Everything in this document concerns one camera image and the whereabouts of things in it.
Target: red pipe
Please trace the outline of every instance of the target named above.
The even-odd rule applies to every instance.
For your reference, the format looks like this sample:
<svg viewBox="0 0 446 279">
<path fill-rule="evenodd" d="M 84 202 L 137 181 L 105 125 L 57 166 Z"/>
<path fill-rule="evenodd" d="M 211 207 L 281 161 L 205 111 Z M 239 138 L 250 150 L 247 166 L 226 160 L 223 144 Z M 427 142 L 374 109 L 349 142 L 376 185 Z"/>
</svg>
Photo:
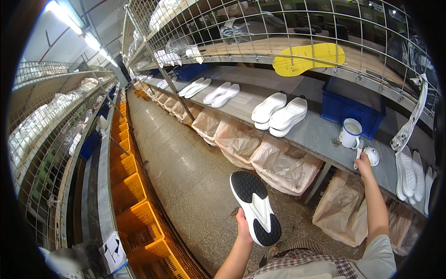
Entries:
<svg viewBox="0 0 446 279">
<path fill-rule="evenodd" d="M 91 12 L 92 10 L 94 10 L 95 8 L 97 8 L 99 5 L 101 5 L 101 4 L 103 4 L 103 3 L 107 2 L 107 1 L 108 1 L 108 0 L 102 0 L 102 1 L 100 1 L 98 4 L 94 5 L 91 9 L 89 9 L 88 11 L 86 11 L 85 14 Z M 59 37 L 57 37 L 57 39 L 54 41 L 54 43 L 52 43 L 52 44 L 49 46 L 49 48 L 48 48 L 48 49 L 46 50 L 46 52 L 43 54 L 42 58 L 40 58 L 40 60 L 39 60 L 39 64 L 40 64 L 40 62 L 42 62 L 43 58 L 45 58 L 45 56 L 48 54 L 48 52 L 50 51 L 50 49 L 51 49 L 51 48 L 56 44 L 56 42 L 63 36 L 63 34 L 65 34 L 65 33 L 68 31 L 68 29 L 70 29 L 70 28 L 67 27 L 67 29 L 65 29 L 65 30 L 62 32 L 62 34 L 60 34 Z"/>
</svg>

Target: ceiling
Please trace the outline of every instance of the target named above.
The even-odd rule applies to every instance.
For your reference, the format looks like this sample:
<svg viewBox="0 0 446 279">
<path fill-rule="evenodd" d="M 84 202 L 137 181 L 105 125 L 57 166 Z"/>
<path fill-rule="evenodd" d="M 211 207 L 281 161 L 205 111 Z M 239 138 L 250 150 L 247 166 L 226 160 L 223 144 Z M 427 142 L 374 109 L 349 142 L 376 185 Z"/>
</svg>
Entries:
<svg viewBox="0 0 446 279">
<path fill-rule="evenodd" d="M 70 0 L 71 5 L 81 16 L 80 0 Z M 83 0 L 84 8 L 88 12 L 90 31 L 98 38 L 93 25 L 99 33 L 99 38 L 107 45 L 107 50 L 112 56 L 119 54 L 118 36 L 121 34 L 118 25 L 119 0 Z M 77 62 L 86 61 L 89 65 L 107 64 L 106 59 L 95 50 L 91 49 L 82 37 L 79 37 L 72 29 L 68 29 L 60 39 L 48 50 L 48 39 L 52 44 L 68 27 L 59 20 L 51 11 L 43 11 L 37 20 L 34 31 L 31 34 L 23 58 L 26 61 L 58 61 Z"/>
</svg>

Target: hand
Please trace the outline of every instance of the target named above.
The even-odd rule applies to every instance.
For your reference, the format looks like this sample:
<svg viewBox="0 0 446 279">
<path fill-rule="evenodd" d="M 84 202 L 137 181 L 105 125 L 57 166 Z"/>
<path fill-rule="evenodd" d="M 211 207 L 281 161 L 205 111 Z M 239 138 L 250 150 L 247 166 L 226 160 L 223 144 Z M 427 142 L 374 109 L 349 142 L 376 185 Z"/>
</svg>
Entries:
<svg viewBox="0 0 446 279">
<path fill-rule="evenodd" d="M 242 240 L 243 242 L 247 243 L 253 243 L 254 240 L 251 237 L 251 234 L 249 233 L 249 226 L 248 222 L 245 218 L 245 213 L 243 212 L 242 208 L 239 208 L 239 211 L 237 212 L 237 215 L 235 216 L 237 219 L 239 234 L 237 235 L 237 238 Z"/>
<path fill-rule="evenodd" d="M 361 152 L 361 156 L 359 159 L 355 160 L 355 163 L 358 164 L 359 172 L 361 173 L 361 179 L 364 181 L 368 177 L 373 177 L 372 167 L 370 165 L 370 160 L 368 159 L 368 155 L 364 152 Z"/>
</svg>

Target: yellow insole template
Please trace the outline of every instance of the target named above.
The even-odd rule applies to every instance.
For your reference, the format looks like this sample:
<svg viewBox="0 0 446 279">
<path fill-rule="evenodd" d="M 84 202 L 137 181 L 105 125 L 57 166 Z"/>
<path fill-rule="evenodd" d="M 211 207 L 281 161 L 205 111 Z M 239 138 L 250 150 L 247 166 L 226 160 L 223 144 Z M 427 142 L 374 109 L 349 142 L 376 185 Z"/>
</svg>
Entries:
<svg viewBox="0 0 446 279">
<path fill-rule="evenodd" d="M 336 44 L 322 43 L 313 45 L 315 68 L 335 67 L 334 63 L 343 64 L 345 62 L 345 54 L 341 46 L 338 45 L 338 60 L 336 61 Z M 288 55 L 296 55 L 302 57 L 291 57 Z M 281 51 L 273 61 L 273 68 L 276 73 L 281 76 L 297 76 L 306 70 L 313 69 L 313 52 L 311 45 L 295 46 Z"/>
</svg>

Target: speckled floor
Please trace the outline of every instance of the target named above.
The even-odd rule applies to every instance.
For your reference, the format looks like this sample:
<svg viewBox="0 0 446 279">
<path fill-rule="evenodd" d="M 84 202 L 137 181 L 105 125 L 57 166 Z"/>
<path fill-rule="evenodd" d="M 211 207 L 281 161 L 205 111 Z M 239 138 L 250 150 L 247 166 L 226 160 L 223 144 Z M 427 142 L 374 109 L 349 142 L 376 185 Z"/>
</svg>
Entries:
<svg viewBox="0 0 446 279">
<path fill-rule="evenodd" d="M 245 169 L 231 164 L 218 148 L 209 146 L 191 128 L 159 105 L 128 94 L 136 142 L 155 190 L 175 228 L 195 257 L 213 276 L 237 236 L 231 214 L 238 207 L 229 175 Z M 277 246 L 303 237 L 318 241 L 326 254 L 359 259 L 364 245 L 352 248 L 335 241 L 311 223 L 311 209 L 268 188 L 271 207 L 282 226 Z M 259 266 L 268 248 L 254 245 L 246 272 Z"/>
</svg>

